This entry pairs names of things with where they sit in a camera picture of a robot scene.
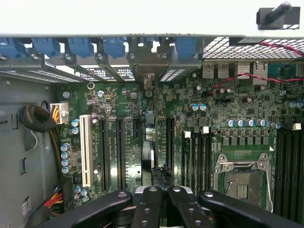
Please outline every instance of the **motherboard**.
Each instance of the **motherboard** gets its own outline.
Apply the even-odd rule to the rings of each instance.
[[[288,73],[269,67],[267,76],[293,77]],[[62,172],[73,178],[75,206],[153,185],[160,167],[170,169],[170,185],[195,194],[214,189],[284,213],[278,195],[291,198],[285,189],[304,178],[304,147],[292,149],[304,142],[303,82],[237,78],[215,88],[223,78],[229,75],[209,78],[202,69],[173,83],[155,81],[151,90],[133,82],[60,84],[58,98],[69,112],[61,125]],[[282,171],[287,163],[297,170]]]

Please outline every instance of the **white power connector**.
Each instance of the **white power connector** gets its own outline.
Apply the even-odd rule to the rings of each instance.
[[[59,122],[57,124],[68,123],[68,103],[54,103],[50,104],[50,110],[53,110],[54,106],[59,107]]]

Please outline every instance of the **black pcie slot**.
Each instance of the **black pcie slot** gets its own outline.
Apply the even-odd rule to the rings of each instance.
[[[99,142],[100,142],[100,167],[101,167],[101,189],[110,189],[110,155],[109,155],[109,134],[108,123],[105,119],[100,119],[99,123]]]
[[[174,172],[174,118],[166,119],[166,164]]]
[[[124,190],[125,185],[125,144],[124,120],[116,119],[116,153],[117,153],[117,181],[118,189]]]
[[[274,212],[302,222],[304,199],[303,131],[277,130]]]

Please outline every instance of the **pci slot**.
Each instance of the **pci slot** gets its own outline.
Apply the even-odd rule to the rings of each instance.
[[[124,190],[125,184],[125,143],[124,120],[116,119],[116,154],[117,154],[117,181],[118,189]]]
[[[274,212],[301,223],[304,200],[303,131],[277,130]]]
[[[79,117],[79,121],[80,121],[82,186],[90,187],[93,184],[91,116],[81,115]]]
[[[108,122],[105,119],[99,120],[99,143],[100,143],[100,166],[101,166],[101,189],[110,189],[110,155],[109,155],[109,132]]]
[[[166,118],[166,164],[174,172],[174,118]]]

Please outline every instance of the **perforated metal panel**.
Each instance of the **perforated metal panel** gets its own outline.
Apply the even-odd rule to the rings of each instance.
[[[304,51],[304,39],[266,39],[271,44],[288,45]],[[283,47],[275,48],[256,44],[253,46],[229,46],[229,37],[216,37],[205,48],[204,59],[295,59],[300,57]]]

